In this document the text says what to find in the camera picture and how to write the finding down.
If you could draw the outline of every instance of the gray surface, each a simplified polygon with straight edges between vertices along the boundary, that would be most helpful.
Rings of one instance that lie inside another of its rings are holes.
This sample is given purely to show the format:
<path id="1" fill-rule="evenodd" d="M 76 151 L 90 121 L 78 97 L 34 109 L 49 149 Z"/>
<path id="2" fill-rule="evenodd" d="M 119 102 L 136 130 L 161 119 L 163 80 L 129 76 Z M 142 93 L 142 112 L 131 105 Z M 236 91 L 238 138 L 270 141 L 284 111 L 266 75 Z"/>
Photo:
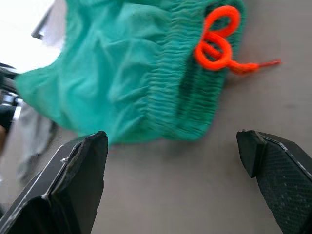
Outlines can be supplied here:
<path id="1" fill-rule="evenodd" d="M 312 2 L 246 4 L 238 60 L 285 64 L 243 79 L 229 76 L 201 141 L 112 148 L 92 234 L 281 234 L 240 162 L 235 134 L 245 128 L 279 135 L 312 155 Z"/>

